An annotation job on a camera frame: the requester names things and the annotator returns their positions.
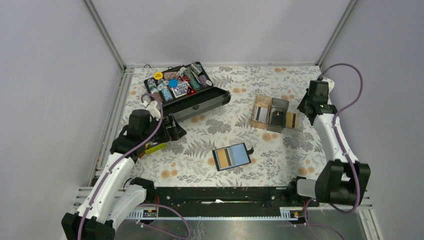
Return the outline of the gold credit card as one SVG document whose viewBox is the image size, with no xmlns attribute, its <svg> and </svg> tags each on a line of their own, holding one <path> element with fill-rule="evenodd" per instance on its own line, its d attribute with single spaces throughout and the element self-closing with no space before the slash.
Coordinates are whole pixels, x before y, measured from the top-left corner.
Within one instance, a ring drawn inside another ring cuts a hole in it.
<svg viewBox="0 0 424 240">
<path fill-rule="evenodd" d="M 215 155 L 220 169 L 226 169 L 233 166 L 229 148 L 217 149 Z"/>
</svg>

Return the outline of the black card holder wallet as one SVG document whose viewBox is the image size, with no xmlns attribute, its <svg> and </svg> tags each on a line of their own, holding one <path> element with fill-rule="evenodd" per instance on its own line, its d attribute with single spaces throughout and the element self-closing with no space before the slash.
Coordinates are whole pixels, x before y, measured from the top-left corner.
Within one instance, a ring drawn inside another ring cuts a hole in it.
<svg viewBox="0 0 424 240">
<path fill-rule="evenodd" d="M 233 166 L 228 167 L 228 168 L 224 168 L 224 169 L 220 169 L 219 164 L 218 164 L 218 160 L 217 160 L 217 157 L 216 157 L 216 150 L 224 149 L 224 148 L 230 149 L 230 156 L 231 156 Z M 222 148 L 214 149 L 212 151 L 215 166 L 216 166 L 216 169 L 217 169 L 218 172 L 250 164 L 252 162 L 250 155 L 253 154 L 253 153 L 254 153 L 254 148 L 251 147 L 250 149 L 248 149 L 246 147 L 245 143 L 240 143 L 240 144 L 235 144 L 235 145 L 231 145 L 231 146 L 227 146 L 227 147 L 222 147 Z"/>
</svg>

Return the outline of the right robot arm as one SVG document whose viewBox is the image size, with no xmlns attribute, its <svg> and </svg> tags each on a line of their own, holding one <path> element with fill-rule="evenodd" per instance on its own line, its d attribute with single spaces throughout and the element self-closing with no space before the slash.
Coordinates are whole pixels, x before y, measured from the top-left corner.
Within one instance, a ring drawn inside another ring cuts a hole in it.
<svg viewBox="0 0 424 240">
<path fill-rule="evenodd" d="M 299 178 L 287 191 L 287 201 L 301 205 L 307 197 L 320 203 L 357 208 L 371 176 L 367 163 L 359 162 L 340 125 L 337 108 L 329 104 L 327 81 L 312 80 L 298 105 L 319 136 L 327 163 L 316 180 Z"/>
</svg>

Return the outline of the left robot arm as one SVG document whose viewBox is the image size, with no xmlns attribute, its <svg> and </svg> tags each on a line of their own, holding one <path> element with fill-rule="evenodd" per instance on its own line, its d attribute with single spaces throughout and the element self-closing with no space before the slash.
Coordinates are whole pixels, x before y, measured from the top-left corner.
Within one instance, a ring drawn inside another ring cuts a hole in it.
<svg viewBox="0 0 424 240">
<path fill-rule="evenodd" d="M 122 181 L 151 142 L 165 143 L 172 137 L 164 124 L 161 103 L 142 102 L 134 110 L 128 125 L 113 141 L 103 172 L 75 213 L 66 213 L 61 225 L 68 240 L 113 240 L 127 216 L 139 205 L 157 201 L 154 183 L 136 177 L 116 198 Z"/>
</svg>

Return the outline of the clear transparent card box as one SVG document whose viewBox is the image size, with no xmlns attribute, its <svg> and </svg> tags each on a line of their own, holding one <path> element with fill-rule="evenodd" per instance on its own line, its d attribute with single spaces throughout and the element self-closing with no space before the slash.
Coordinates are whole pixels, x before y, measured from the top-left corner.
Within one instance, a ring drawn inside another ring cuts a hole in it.
<svg viewBox="0 0 424 240">
<path fill-rule="evenodd" d="M 303 124 L 304 116 L 305 115 L 301 113 L 300 111 L 295 111 L 295 112 L 288 111 L 286 113 L 284 127 L 287 129 L 292 129 L 292 130 L 302 132 L 304 129 L 304 124 Z"/>
</svg>

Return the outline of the gold striped card in box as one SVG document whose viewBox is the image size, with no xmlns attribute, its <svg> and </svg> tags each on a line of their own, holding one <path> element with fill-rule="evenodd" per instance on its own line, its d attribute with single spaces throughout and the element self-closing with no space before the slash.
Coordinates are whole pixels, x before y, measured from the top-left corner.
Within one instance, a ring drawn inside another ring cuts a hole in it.
<svg viewBox="0 0 424 240">
<path fill-rule="evenodd" d="M 285 127 L 290 129 L 296 129 L 297 125 L 297 114 L 294 112 L 287 112 Z"/>
</svg>

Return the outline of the smoky grey transparent card box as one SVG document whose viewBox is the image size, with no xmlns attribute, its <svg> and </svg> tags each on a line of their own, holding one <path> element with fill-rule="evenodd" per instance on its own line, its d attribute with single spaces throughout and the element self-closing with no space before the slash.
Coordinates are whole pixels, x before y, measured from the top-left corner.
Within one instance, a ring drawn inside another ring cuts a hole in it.
<svg viewBox="0 0 424 240">
<path fill-rule="evenodd" d="M 267 131 L 275 133 L 281 133 L 283 131 L 283 129 L 286 127 L 286 115 L 288 112 L 288 108 L 288 100 L 275 97 L 272 99 L 268 126 L 266 127 Z"/>
</svg>

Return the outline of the blue playing card deck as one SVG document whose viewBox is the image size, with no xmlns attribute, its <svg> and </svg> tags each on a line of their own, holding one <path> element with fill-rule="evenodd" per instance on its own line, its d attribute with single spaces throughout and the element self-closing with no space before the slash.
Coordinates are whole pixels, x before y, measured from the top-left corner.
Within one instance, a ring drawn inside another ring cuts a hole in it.
<svg viewBox="0 0 424 240">
<path fill-rule="evenodd" d="M 177 86 L 172 87 L 171 90 L 174 97 L 177 99 L 186 96 L 189 86 L 188 82 L 180 82 Z"/>
</svg>

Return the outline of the white striped card in box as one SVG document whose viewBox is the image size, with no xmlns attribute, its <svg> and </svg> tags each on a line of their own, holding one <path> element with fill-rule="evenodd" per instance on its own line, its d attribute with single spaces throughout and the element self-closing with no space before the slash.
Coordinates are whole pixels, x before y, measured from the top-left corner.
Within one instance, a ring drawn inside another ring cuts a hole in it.
<svg viewBox="0 0 424 240">
<path fill-rule="evenodd" d="M 267 123 L 268 108 L 257 106 L 255 108 L 254 120 L 261 123 Z"/>
</svg>

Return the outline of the green purple toy block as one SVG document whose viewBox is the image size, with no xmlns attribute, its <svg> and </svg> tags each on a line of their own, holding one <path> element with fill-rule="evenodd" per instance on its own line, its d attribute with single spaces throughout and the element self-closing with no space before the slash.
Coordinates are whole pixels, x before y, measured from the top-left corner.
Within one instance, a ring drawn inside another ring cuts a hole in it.
<svg viewBox="0 0 424 240">
<path fill-rule="evenodd" d="M 167 147 L 167 144 L 166 143 L 147 144 L 145 146 L 144 151 L 142 151 L 138 155 L 138 157 L 139 158 L 142 158 L 144 155 L 152 154 L 152 153 L 157 152 L 157 151 L 159 151 L 159 150 L 161 150 L 163 148 L 166 148 L 166 147 Z"/>
</svg>

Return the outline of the blue poker chip stack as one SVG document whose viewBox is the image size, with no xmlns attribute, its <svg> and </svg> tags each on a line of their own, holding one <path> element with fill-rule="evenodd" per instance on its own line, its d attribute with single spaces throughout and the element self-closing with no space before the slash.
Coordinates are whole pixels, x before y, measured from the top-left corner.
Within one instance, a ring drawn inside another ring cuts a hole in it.
<svg viewBox="0 0 424 240">
<path fill-rule="evenodd" d="M 173 95 L 172 95 L 172 93 L 170 92 L 170 90 L 169 90 L 169 88 L 168 87 L 165 87 L 165 88 L 163 88 L 162 90 L 161 90 L 161 93 L 162 93 L 162 95 L 163 95 L 163 99 L 166 101 L 166 102 L 170 102 L 170 101 L 172 101 L 174 98 L 173 98 Z"/>
</svg>

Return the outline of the black poker chip case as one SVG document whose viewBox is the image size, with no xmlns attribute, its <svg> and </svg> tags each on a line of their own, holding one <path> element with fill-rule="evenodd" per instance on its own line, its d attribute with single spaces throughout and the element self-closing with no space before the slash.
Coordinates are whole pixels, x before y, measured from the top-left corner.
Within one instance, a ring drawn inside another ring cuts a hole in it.
<svg viewBox="0 0 424 240">
<path fill-rule="evenodd" d="M 226 105 L 231 100 L 230 92 L 216 87 L 212 79 L 199 61 L 187 65 L 170 67 L 164 71 L 163 78 L 155 80 L 154 76 L 144 80 L 147 92 L 159 99 L 162 103 L 164 114 L 171 115 L 178 120 L 186 120 L 220 106 Z M 188 82 L 197 93 L 190 96 L 175 98 L 169 80 L 177 79 L 178 83 Z M 173 100 L 166 102 L 161 90 L 168 87 L 172 93 Z"/>
</svg>

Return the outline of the red triangular dealer button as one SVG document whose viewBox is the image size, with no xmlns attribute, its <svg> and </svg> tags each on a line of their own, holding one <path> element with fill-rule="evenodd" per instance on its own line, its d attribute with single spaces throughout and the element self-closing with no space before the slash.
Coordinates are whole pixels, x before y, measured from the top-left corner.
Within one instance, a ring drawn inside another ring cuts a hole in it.
<svg viewBox="0 0 424 240">
<path fill-rule="evenodd" d="M 197 91 L 194 89 L 194 88 L 192 88 L 191 86 L 189 86 L 188 88 L 187 88 L 187 90 L 186 90 L 186 95 L 187 96 L 191 96 L 191 95 L 194 95 L 194 94 L 196 94 L 197 93 Z"/>
</svg>

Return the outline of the blue round dealer chip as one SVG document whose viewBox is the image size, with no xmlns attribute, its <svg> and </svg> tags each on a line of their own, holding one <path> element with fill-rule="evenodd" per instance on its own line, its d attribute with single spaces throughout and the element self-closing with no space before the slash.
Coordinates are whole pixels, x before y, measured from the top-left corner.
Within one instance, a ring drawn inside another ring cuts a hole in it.
<svg viewBox="0 0 424 240">
<path fill-rule="evenodd" d="M 169 82 L 168 82 L 168 86 L 170 88 L 176 88 L 178 85 L 179 85 L 179 81 L 175 78 L 169 80 Z"/>
</svg>

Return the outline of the yellow round chip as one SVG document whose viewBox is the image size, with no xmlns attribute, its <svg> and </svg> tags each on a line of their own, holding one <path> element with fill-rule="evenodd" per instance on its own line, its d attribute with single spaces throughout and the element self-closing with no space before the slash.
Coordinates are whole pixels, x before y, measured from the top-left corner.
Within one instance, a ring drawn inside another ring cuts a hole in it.
<svg viewBox="0 0 424 240">
<path fill-rule="evenodd" d="M 164 74 L 162 72 L 159 72 L 159 71 L 155 72 L 154 75 L 153 75 L 153 78 L 157 81 L 162 79 L 163 77 L 164 77 Z"/>
</svg>

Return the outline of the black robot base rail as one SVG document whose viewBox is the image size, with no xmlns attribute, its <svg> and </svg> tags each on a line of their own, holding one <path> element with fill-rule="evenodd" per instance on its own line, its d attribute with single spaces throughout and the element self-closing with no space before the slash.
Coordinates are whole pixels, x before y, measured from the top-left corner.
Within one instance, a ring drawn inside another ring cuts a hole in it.
<svg viewBox="0 0 424 240">
<path fill-rule="evenodd" d="M 287 187 L 153 187 L 147 190 L 144 202 L 168 206 L 249 203 L 265 207 L 302 208 L 308 199 Z"/>
</svg>

